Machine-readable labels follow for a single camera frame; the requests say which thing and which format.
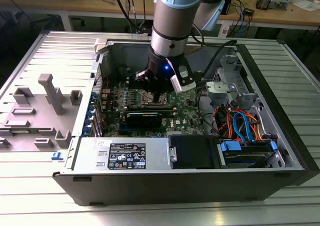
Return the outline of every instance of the blue tab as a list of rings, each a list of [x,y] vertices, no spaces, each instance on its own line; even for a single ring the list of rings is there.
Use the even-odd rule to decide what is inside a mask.
[[[86,115],[85,115],[85,117],[87,118],[87,119],[89,119],[89,118],[91,118],[92,117],[92,113],[91,112],[86,112]]]
[[[95,107],[93,105],[88,105],[88,110],[89,111],[93,111],[95,109]]]
[[[228,150],[232,151],[241,151],[241,145],[239,142],[236,141],[226,141],[226,145],[228,147]]]
[[[54,152],[51,160],[63,160],[61,152]]]
[[[277,150],[278,150],[278,146],[277,146],[276,142],[273,142],[273,141],[272,141],[270,144],[271,144],[271,147],[272,147],[272,149],[273,149],[274,151],[277,151]]]
[[[236,141],[224,141],[221,144],[221,149],[222,152],[225,152],[227,150],[231,150],[231,151],[241,151],[241,145],[239,142]]]
[[[222,152],[227,151],[226,142],[223,142],[223,143],[221,144],[221,149],[222,149]]]

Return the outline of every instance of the black cable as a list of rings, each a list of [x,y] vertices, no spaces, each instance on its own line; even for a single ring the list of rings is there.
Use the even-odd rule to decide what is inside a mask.
[[[137,25],[137,14],[135,9],[135,2],[134,0],[131,0],[131,2],[132,2],[133,14],[134,14],[134,23]]]
[[[248,23],[247,24],[245,24],[244,26],[243,26],[243,28],[242,28],[242,33],[244,33],[244,32],[247,32],[248,30],[249,30],[249,28],[250,28],[250,23],[251,23],[251,21],[252,21],[252,16],[250,17],[250,16],[248,16],[248,18],[249,18],[249,21],[248,21]],[[240,31],[240,28],[238,29],[238,30],[236,30],[236,26],[237,25],[235,25],[235,27],[232,29],[232,30],[230,30],[230,32],[229,32],[229,34],[227,35],[227,37],[229,37],[231,34],[233,34],[233,36],[236,34],[236,33],[238,33],[239,31]]]
[[[140,24],[140,28],[146,23],[146,0],[143,1],[143,22]]]
[[[120,10],[122,11],[122,14],[124,15],[124,17],[126,18],[126,20],[130,23],[130,25],[132,25],[133,27],[135,27],[139,32],[143,32],[143,30],[141,28],[139,28],[136,24],[134,24],[130,18],[128,17],[128,15],[126,14],[125,10],[124,10],[124,7],[122,6],[121,4],[121,1],[120,0],[116,0],[119,7],[120,7]]]
[[[200,43],[200,44],[201,44],[201,47],[204,47],[204,45],[205,45],[205,38],[204,38],[204,36],[202,35],[200,29],[196,26],[195,23],[193,23],[192,25],[193,25],[193,27],[196,29],[196,31],[199,33],[199,35],[201,36],[201,42],[195,37],[195,34],[194,34],[193,31],[191,31],[191,36],[192,36],[192,38],[193,38],[196,42]]]
[[[207,114],[205,114],[205,115],[202,116],[202,115],[201,115],[201,112],[200,112],[200,98],[201,98],[201,94],[202,94],[202,92],[204,91],[205,87],[206,87],[206,86],[204,85],[204,86],[202,87],[201,91],[200,91],[200,95],[199,95],[199,97],[198,97],[198,99],[197,99],[197,102],[196,102],[196,107],[197,107],[197,110],[198,110],[200,119],[202,119],[202,121],[203,121],[205,124],[207,124],[207,125],[213,130],[213,132],[214,132],[217,136],[221,137],[221,135],[219,135],[219,133],[217,132],[217,130],[215,129],[215,127],[213,127],[213,126],[211,125],[211,123],[209,123],[207,120],[204,119],[204,116],[207,115]]]
[[[10,0],[10,1],[33,23],[33,20],[27,15],[27,13],[25,13],[24,10],[22,10],[20,6],[18,6],[17,3],[14,2],[14,0]]]
[[[127,16],[130,18],[130,9],[131,9],[131,4],[130,4],[130,0],[126,0],[125,1],[125,9],[127,11]],[[132,34],[132,26],[129,23],[129,28],[130,28],[130,33]]]
[[[213,57],[211,58],[209,64],[207,65],[205,71],[202,73],[202,76],[204,77],[205,74],[208,72],[208,70],[210,69],[211,65],[213,64],[214,60],[216,59],[217,55],[219,54],[219,52],[226,46],[233,46],[237,43],[237,40],[230,40],[227,41],[226,43],[222,44],[221,46],[219,46],[219,48],[217,49],[217,51],[215,52],[215,54],[213,55]]]

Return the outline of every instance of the gray bracket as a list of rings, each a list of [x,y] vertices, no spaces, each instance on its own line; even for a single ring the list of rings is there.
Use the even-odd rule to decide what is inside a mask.
[[[82,100],[82,92],[80,90],[72,90],[70,93],[70,100],[73,106],[79,106]]]
[[[54,143],[51,141],[50,138],[35,138],[34,144],[38,148],[47,148],[54,146]]]
[[[57,142],[57,144],[59,145],[59,147],[61,148],[68,148],[69,144],[71,142],[71,133],[68,130],[65,137],[62,136],[61,132],[58,131],[56,136],[55,136],[55,141]]]
[[[53,76],[52,74],[41,74],[38,78],[39,84],[41,84],[47,94],[48,101],[51,102],[53,109],[57,115],[63,115],[64,108],[61,103],[61,94],[57,93],[54,85],[52,84]]]
[[[18,87],[14,92],[13,97],[20,106],[29,106],[27,97],[33,97],[29,87]]]
[[[10,143],[5,138],[0,138],[0,148],[9,148]]]

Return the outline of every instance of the workbench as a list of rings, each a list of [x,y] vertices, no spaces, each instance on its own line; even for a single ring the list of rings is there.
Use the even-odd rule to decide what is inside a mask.
[[[124,18],[116,1],[114,4],[102,0],[14,0],[27,13],[59,15],[66,31],[73,31],[70,16],[88,16],[101,18]],[[290,4],[286,11],[262,11],[256,9],[256,0],[241,0],[246,7],[255,10],[251,26],[316,30],[320,25],[320,10],[308,12]],[[138,19],[144,17],[143,0],[134,0]],[[0,0],[2,11],[17,12],[18,8],[10,0]],[[146,19],[153,20],[154,0],[145,0]],[[237,23],[239,15],[235,7],[230,7],[228,15],[221,15],[218,24],[222,24],[219,37],[225,37],[231,25]]]
[[[85,92],[97,38],[149,40],[146,35],[50,32],[41,34],[0,89],[0,122],[15,101],[17,86],[43,93],[39,73],[52,73],[63,93]],[[320,166],[320,83],[285,44],[237,39],[249,50],[314,160]],[[225,43],[227,39],[206,39]],[[284,188],[265,201],[164,205],[76,205],[52,179],[63,162],[52,152],[0,153],[2,225],[316,225],[320,223],[320,176]]]

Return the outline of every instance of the warning label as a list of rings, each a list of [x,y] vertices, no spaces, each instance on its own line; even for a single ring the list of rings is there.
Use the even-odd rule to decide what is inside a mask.
[[[112,143],[108,168],[114,169],[145,169],[146,144],[145,143]]]

